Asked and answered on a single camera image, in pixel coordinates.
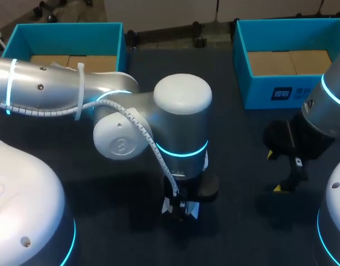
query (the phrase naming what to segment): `brown cardboard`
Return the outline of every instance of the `brown cardboard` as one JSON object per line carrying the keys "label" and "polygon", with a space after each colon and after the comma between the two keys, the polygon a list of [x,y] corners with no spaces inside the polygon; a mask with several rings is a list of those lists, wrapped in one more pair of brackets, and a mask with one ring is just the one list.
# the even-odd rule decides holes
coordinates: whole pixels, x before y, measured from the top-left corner
{"label": "brown cardboard", "polygon": [[247,55],[254,76],[275,74],[272,52],[248,52]]}
{"label": "brown cardboard", "polygon": [[298,75],[324,74],[331,65],[325,50],[290,51]]}
{"label": "brown cardboard", "polygon": [[88,55],[86,57],[85,72],[112,72],[116,68],[116,56]]}
{"label": "brown cardboard", "polygon": [[273,52],[276,75],[297,75],[289,52]]}
{"label": "brown cardboard", "polygon": [[69,56],[68,55],[33,55],[31,58],[31,63],[49,66],[52,62],[55,62],[63,67],[68,65]]}
{"label": "brown cardboard", "polygon": [[249,52],[248,58],[255,76],[297,74],[289,52]]}
{"label": "brown cardboard", "polygon": [[69,57],[68,67],[72,69],[77,69],[77,63],[86,64],[86,57]]}

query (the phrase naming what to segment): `blue light ring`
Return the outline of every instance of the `blue light ring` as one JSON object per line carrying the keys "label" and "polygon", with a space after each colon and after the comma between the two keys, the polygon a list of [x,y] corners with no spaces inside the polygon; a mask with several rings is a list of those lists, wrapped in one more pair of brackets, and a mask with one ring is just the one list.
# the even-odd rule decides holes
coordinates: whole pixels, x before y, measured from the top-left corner
{"label": "blue light ring", "polygon": [[185,154],[176,154],[176,153],[173,153],[173,152],[170,152],[170,151],[166,151],[159,144],[156,143],[156,145],[157,145],[157,147],[159,148],[160,151],[162,151],[163,153],[165,153],[167,155],[174,156],[174,157],[179,157],[179,158],[186,158],[186,157],[195,156],[195,155],[201,153],[207,147],[208,142],[209,142],[209,140],[207,140],[205,142],[204,146],[202,148],[200,148],[199,150],[194,151],[194,152],[188,152],[188,153],[185,153]]}
{"label": "blue light ring", "polygon": [[321,234],[320,234],[320,229],[319,229],[319,213],[320,213],[320,210],[318,211],[318,218],[317,218],[317,228],[318,228],[318,234],[319,234],[319,237],[320,237],[320,241],[324,247],[324,249],[326,250],[327,254],[330,256],[330,258],[338,265],[340,266],[340,264],[337,262],[337,260],[333,257],[333,255],[330,253],[330,251],[327,249],[327,247],[325,246],[325,243],[324,243],[324,240],[323,238],[321,237]]}
{"label": "blue light ring", "polygon": [[96,99],[96,101],[101,100],[102,98],[108,96],[108,95],[113,95],[113,94],[118,94],[118,93],[126,93],[126,94],[131,94],[131,91],[127,91],[127,90],[110,90],[107,91],[106,93],[102,94],[100,97],[98,97]]}
{"label": "blue light ring", "polygon": [[66,257],[64,258],[63,262],[60,264],[60,266],[64,266],[66,264],[66,262],[68,261],[70,255],[71,255],[71,252],[75,246],[75,240],[76,240],[76,223],[75,223],[75,220],[74,220],[74,237],[72,239],[72,242],[71,242],[71,246],[70,246],[70,249],[69,249],[69,252],[68,254],[66,255]]}
{"label": "blue light ring", "polygon": [[7,78],[7,89],[6,89],[6,105],[11,105],[11,93],[12,93],[12,83],[14,79],[14,69],[16,67],[17,60],[13,59],[11,62],[11,66],[9,67],[8,78]]}
{"label": "blue light ring", "polygon": [[331,99],[333,99],[335,102],[340,104],[340,99],[337,98],[335,95],[333,95],[333,93],[327,88],[325,81],[324,81],[324,75],[321,76],[321,85],[324,88],[325,92],[331,97]]}

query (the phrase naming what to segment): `blue bin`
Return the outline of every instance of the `blue bin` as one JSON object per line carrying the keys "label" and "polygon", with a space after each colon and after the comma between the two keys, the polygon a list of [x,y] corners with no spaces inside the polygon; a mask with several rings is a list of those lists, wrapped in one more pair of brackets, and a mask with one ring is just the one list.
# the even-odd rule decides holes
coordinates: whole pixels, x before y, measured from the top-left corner
{"label": "blue bin", "polygon": [[[248,52],[326,50],[331,61],[340,53],[340,19],[261,19],[238,21],[233,59],[245,109],[300,108],[321,75],[254,76]],[[279,88],[291,91],[286,100],[272,100]]]}
{"label": "blue bin", "polygon": [[18,24],[2,57],[30,61],[33,55],[116,55],[116,71],[126,71],[123,25]]}

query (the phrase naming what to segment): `yellow tag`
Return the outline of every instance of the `yellow tag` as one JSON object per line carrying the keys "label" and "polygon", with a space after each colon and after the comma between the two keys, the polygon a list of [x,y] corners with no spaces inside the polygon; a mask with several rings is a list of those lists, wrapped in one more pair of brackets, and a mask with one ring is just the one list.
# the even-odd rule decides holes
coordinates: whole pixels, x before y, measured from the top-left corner
{"label": "yellow tag", "polygon": [[273,152],[272,151],[269,151],[268,155],[267,155],[267,159],[271,156]]}
{"label": "yellow tag", "polygon": [[281,185],[278,185],[273,191],[280,192],[281,191]]}

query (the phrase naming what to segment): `dark mat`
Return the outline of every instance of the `dark mat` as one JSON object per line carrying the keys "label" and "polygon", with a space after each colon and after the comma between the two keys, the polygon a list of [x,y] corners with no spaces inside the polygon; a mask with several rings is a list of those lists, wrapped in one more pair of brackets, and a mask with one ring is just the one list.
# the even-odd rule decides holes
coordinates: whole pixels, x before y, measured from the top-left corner
{"label": "dark mat", "polygon": [[0,138],[39,157],[61,179],[76,217],[82,265],[314,265],[312,236],[340,143],[308,165],[310,181],[292,195],[267,186],[288,175],[288,159],[266,160],[261,135],[295,110],[244,111],[228,50],[136,50],[129,73],[143,91],[163,77],[190,73],[213,91],[210,171],[220,178],[214,203],[198,221],[162,217],[163,181],[149,150],[130,161],[97,153],[92,122],[34,119],[0,111]]}

